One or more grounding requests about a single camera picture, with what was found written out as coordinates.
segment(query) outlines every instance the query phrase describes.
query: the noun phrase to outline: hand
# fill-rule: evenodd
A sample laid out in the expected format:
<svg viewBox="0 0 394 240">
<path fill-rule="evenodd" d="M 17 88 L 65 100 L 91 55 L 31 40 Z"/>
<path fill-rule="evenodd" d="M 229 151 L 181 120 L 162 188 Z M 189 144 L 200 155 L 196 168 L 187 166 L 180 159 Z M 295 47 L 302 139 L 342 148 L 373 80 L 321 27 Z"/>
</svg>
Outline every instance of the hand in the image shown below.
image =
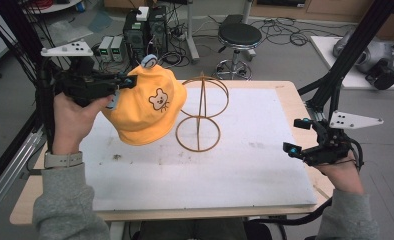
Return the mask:
<svg viewBox="0 0 394 240">
<path fill-rule="evenodd" d="M 349 151 L 347 157 L 336 164 L 318 165 L 315 168 L 327 175 L 336 189 L 362 195 L 365 192 L 354 159 L 353 152 Z"/>
<path fill-rule="evenodd" d="M 64 93 L 54 98 L 55 134 L 52 153 L 55 155 L 79 152 L 79 144 L 91 131 L 97 114 L 112 100 L 99 98 L 82 108 Z"/>
</svg>

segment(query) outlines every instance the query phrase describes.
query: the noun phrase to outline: black stool seat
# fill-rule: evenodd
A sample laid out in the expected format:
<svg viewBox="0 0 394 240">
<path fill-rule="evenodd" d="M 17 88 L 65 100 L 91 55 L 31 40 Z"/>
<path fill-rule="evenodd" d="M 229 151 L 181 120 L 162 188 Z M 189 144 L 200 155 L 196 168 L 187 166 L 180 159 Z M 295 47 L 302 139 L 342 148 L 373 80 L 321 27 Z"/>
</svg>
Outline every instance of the black stool seat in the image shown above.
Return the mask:
<svg viewBox="0 0 394 240">
<path fill-rule="evenodd" d="M 237 49 L 255 48 L 262 39 L 262 33 L 244 23 L 231 23 L 219 29 L 219 40 L 226 46 Z"/>
</svg>

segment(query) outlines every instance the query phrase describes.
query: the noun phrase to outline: wooden table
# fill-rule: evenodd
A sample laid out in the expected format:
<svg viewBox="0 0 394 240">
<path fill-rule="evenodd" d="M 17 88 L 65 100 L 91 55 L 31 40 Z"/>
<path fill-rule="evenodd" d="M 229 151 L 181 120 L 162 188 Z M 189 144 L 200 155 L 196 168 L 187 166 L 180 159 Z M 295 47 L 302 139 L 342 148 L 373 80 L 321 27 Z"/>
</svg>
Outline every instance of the wooden table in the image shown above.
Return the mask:
<svg viewBox="0 0 394 240">
<path fill-rule="evenodd" d="M 292 127 L 296 118 L 309 117 L 304 104 L 297 93 L 293 83 L 287 81 L 223 81 L 228 89 L 254 88 L 273 89 L 283 108 L 287 122 L 291 127 L 295 142 L 303 148 L 317 145 L 316 133 Z M 35 168 L 43 168 L 43 153 Z M 217 209 L 174 209 L 174 210 L 128 210 L 128 211 L 97 211 L 98 215 L 106 221 L 134 221 L 148 219 L 182 219 L 182 218 L 209 218 L 233 216 L 260 216 L 260 215 L 289 215 L 309 213 L 332 196 L 333 186 L 329 180 L 316 169 L 306 166 L 306 171 L 313 185 L 317 198 L 317 205 L 293 207 L 236 207 Z M 31 224 L 32 209 L 35 199 L 42 194 L 41 176 L 30 176 L 21 193 L 19 200 L 10 216 L 10 221 L 16 225 Z"/>
</svg>

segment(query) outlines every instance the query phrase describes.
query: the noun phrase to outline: black metal frame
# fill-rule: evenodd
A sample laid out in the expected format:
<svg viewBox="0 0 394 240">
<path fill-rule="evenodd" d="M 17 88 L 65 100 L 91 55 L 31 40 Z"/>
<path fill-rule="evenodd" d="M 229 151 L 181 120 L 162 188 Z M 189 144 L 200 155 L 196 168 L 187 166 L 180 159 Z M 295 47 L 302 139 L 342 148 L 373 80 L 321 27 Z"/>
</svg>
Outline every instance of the black metal frame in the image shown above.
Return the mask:
<svg viewBox="0 0 394 240">
<path fill-rule="evenodd" d="M 298 90 L 300 95 L 304 95 L 318 89 L 313 98 L 306 102 L 308 108 L 322 113 L 325 104 L 331 98 L 328 116 L 328 119 L 331 119 L 332 113 L 338 109 L 340 88 L 344 77 L 393 10 L 394 0 L 376 0 L 372 3 L 329 72 L 321 79 Z"/>
</svg>

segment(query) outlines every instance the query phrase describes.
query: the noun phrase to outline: cartoon bear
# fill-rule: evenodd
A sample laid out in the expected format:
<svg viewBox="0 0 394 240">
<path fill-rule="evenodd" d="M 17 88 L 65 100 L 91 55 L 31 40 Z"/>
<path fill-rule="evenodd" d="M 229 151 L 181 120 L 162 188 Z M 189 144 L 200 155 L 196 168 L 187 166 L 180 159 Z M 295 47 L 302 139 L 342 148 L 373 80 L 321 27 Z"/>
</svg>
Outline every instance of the cartoon bear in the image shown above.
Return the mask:
<svg viewBox="0 0 394 240">
<path fill-rule="evenodd" d="M 158 88 L 156 90 L 156 96 L 151 96 L 148 101 L 153 104 L 154 110 L 163 112 L 163 110 L 166 111 L 168 108 L 168 95 L 161 88 Z"/>
</svg>

